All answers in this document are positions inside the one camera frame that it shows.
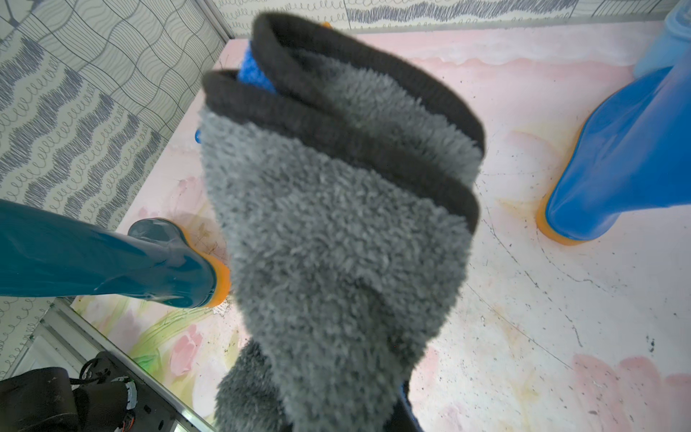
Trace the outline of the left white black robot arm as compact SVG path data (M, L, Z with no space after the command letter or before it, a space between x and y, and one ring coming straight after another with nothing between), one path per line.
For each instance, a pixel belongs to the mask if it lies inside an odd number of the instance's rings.
M1 430L126 431L137 402L127 377L81 380L61 367L35 369L1 382Z

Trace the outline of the grey microfibre cloth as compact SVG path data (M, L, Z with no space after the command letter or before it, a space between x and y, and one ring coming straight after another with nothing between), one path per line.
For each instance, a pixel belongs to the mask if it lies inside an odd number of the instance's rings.
M466 277L485 135L423 70L290 14L254 21L266 84L203 78L207 194L248 343L219 431L417 431L408 383Z

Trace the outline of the green rubber boot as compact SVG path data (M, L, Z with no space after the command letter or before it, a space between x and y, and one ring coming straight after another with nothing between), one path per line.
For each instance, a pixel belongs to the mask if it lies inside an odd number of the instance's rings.
M1 203L1 293L11 297L119 294L176 308L213 308L230 270L194 247L176 223L105 230L30 206Z

